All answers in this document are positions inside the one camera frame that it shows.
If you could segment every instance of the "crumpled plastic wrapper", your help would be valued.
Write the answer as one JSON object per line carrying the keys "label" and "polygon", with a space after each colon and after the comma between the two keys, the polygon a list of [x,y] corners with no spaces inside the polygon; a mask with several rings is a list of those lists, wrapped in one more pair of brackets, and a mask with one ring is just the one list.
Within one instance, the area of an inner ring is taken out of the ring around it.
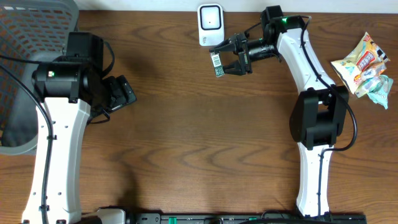
{"label": "crumpled plastic wrapper", "polygon": [[387,76],[380,77],[386,70],[387,55],[365,33],[355,49],[343,60],[331,63],[344,85],[352,94],[362,97],[366,94],[375,103],[387,109],[387,95],[393,80]]}

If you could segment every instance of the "perforated basket side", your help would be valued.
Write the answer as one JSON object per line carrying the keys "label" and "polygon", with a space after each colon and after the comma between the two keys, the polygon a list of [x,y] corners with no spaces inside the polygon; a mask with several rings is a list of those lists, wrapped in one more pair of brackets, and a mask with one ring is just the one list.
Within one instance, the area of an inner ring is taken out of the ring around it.
{"label": "perforated basket side", "polygon": [[[62,54],[68,33],[75,30],[77,20],[78,8],[73,0],[1,1],[0,54],[52,61]],[[33,90],[31,76],[36,65],[1,59],[0,63]],[[2,145],[7,147],[29,142],[31,146],[37,134],[35,105],[3,71],[0,71],[0,134]]]}

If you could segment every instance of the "plastic bin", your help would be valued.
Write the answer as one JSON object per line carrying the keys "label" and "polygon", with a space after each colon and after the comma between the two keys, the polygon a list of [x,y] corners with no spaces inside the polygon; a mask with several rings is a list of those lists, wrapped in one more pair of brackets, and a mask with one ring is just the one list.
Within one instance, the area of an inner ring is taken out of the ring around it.
{"label": "plastic bin", "polygon": [[[53,61],[66,49],[69,32],[77,30],[79,10],[73,0],[2,0],[0,54]],[[37,65],[0,58],[31,91]],[[34,102],[0,70],[0,153],[35,154],[37,113]]]}

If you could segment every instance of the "wooden table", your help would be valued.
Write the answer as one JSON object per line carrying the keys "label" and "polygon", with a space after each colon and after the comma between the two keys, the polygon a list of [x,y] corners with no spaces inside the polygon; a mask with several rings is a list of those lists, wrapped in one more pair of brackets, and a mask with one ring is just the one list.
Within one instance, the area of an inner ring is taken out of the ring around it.
{"label": "wooden table", "polygon": [[[391,58],[385,74],[398,82],[397,15],[311,15],[313,48],[337,84],[329,62],[350,53],[366,31]],[[259,13],[226,12],[224,21],[229,37],[257,23]],[[80,30],[110,42],[112,74],[125,75],[138,97],[111,122],[86,128],[84,212],[107,205],[164,213],[294,209],[300,158],[289,116],[298,94],[285,62],[263,60],[251,75],[216,78],[208,48],[198,43],[195,12],[81,12]],[[394,84],[388,110],[367,96],[351,97],[359,134],[352,149],[333,153],[332,212],[363,212],[371,224],[398,222],[397,90]],[[337,146],[351,133],[347,115]],[[1,223],[20,221],[34,159],[0,156]]]}

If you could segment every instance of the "wood grain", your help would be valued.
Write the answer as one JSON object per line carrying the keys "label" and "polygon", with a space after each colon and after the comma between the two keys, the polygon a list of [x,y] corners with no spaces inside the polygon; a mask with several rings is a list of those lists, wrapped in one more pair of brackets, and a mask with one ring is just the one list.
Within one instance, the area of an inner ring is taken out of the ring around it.
{"label": "wood grain", "polygon": [[[334,81],[341,84],[329,62],[345,57],[366,31],[392,60],[385,74],[398,81],[396,15],[312,16],[312,46]],[[259,21],[259,13],[226,12],[224,21],[228,37]],[[112,74],[125,75],[138,97],[111,122],[86,128],[85,212],[107,205],[165,213],[294,209],[300,159],[288,120],[297,89],[285,62],[264,60],[251,75],[216,78],[208,48],[198,44],[194,12],[83,11],[79,25],[110,42]],[[398,222],[397,90],[394,84],[388,110],[366,96],[350,99],[359,134],[352,149],[333,154],[332,212],[363,212],[370,224]],[[337,146],[349,142],[351,126],[347,116]],[[20,221],[33,168],[32,156],[0,156],[1,223]]]}

